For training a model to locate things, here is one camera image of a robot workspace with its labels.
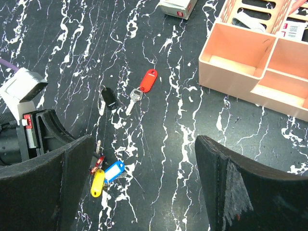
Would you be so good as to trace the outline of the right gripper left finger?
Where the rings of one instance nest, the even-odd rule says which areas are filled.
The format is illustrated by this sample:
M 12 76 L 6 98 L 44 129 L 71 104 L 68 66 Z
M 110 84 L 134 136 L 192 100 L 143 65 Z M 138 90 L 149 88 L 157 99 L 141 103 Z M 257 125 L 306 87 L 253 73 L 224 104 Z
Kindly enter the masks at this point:
M 85 135 L 61 148 L 0 169 L 2 231 L 70 230 L 94 153 Z

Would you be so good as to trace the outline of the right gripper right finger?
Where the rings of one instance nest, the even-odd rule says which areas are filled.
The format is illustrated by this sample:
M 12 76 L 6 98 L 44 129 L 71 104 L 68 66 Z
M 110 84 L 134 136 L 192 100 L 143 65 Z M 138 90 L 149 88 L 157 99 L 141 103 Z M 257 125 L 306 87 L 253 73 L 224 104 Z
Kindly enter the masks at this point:
M 208 136 L 197 136 L 194 148 L 211 230 L 307 230 L 307 177 L 261 164 Z

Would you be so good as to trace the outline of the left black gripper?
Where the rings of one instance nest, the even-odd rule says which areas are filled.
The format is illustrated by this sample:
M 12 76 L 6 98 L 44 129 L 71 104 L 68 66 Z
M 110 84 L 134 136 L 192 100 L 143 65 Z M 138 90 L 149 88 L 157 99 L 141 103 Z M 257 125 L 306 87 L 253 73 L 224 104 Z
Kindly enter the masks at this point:
M 36 113 L 39 152 L 47 153 L 72 142 L 75 138 L 64 128 L 55 110 Z M 11 112 L 0 115 L 0 165 L 10 166 L 29 160 L 24 127 L 17 124 Z

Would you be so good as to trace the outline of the key with yellow tag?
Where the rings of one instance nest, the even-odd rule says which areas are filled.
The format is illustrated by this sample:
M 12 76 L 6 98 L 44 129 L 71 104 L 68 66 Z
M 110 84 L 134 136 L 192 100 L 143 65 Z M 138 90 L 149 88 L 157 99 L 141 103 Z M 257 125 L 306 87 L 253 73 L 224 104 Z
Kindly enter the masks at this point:
M 95 153 L 98 155 L 98 159 L 102 156 L 101 155 L 101 141 L 97 141 L 97 147 Z M 102 193 L 103 186 L 104 186 L 104 179 L 105 179 L 105 173 L 101 169 L 98 169 L 95 174 L 93 175 L 93 182 L 90 189 L 90 193 L 93 197 L 99 197 Z

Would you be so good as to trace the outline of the red S carabiner keyring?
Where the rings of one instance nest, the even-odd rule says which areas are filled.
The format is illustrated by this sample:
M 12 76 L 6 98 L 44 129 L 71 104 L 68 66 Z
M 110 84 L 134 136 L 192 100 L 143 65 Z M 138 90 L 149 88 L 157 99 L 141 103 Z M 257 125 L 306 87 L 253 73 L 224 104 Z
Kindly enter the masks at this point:
M 101 156 L 101 157 L 97 160 L 95 166 L 94 166 L 94 167 L 91 169 L 91 171 L 90 171 L 90 174 L 91 174 L 91 175 L 94 175 L 95 172 L 96 172 L 98 169 L 101 169 L 101 168 L 102 168 L 104 159 L 105 159 L 105 156 Z

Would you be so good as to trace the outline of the key with red tag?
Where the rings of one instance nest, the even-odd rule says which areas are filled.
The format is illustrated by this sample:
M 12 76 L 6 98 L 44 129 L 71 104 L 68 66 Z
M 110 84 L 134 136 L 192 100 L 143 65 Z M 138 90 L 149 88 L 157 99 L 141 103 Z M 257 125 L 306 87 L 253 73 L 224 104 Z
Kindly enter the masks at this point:
M 140 85 L 131 91 L 129 95 L 130 103 L 126 110 L 127 116 L 130 115 L 134 104 L 142 99 L 143 94 L 149 92 L 152 89 L 152 86 L 154 85 L 157 76 L 158 76 L 157 70 L 149 69 L 144 75 Z

